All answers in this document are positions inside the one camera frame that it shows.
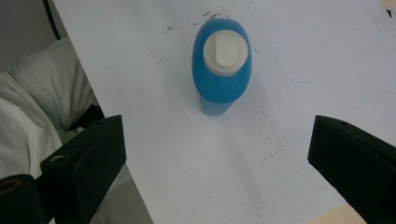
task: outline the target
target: gray floor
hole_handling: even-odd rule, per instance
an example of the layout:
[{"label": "gray floor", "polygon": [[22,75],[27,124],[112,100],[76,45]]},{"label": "gray floor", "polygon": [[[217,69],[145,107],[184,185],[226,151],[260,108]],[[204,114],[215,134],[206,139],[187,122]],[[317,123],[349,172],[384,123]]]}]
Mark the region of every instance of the gray floor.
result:
[{"label": "gray floor", "polygon": [[[67,33],[52,2],[52,13],[62,37]],[[42,0],[1,0],[0,71],[19,58],[45,49],[56,40]]]}]

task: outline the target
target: wooden surface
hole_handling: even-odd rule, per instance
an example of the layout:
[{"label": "wooden surface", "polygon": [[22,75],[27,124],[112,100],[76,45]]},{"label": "wooden surface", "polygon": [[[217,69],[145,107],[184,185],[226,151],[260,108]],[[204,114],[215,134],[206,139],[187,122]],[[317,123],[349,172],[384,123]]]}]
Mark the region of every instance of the wooden surface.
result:
[{"label": "wooden surface", "polygon": [[348,203],[344,203],[341,206],[329,211],[328,213],[315,218],[308,224],[330,223],[365,224],[366,222]]}]

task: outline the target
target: plastic bottle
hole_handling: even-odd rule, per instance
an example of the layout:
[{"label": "plastic bottle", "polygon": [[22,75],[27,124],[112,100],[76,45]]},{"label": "plastic bottle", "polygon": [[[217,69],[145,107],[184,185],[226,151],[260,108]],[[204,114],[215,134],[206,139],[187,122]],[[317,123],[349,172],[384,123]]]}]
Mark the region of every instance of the plastic bottle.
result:
[{"label": "plastic bottle", "polygon": [[202,112],[222,115],[248,86],[251,50],[248,35],[236,21],[206,22],[195,38],[192,76]]}]

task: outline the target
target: bottle cap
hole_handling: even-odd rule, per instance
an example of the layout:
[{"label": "bottle cap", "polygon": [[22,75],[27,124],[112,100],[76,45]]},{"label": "bottle cap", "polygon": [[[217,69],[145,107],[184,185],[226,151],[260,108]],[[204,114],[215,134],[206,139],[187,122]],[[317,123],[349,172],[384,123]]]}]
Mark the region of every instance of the bottle cap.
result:
[{"label": "bottle cap", "polygon": [[207,69],[220,77],[235,74],[248,58],[248,44],[237,32],[220,30],[204,44],[204,62]]}]

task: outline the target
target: scratched white surface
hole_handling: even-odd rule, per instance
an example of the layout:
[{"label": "scratched white surface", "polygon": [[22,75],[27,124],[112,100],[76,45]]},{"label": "scratched white surface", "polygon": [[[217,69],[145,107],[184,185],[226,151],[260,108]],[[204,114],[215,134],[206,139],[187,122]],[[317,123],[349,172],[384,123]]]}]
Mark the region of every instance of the scratched white surface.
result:
[{"label": "scratched white surface", "polygon": [[[316,114],[396,145],[396,22],[376,1],[55,0],[154,223],[305,223],[343,199],[307,162]],[[199,109],[194,38],[247,30],[253,71],[221,117]]]}]

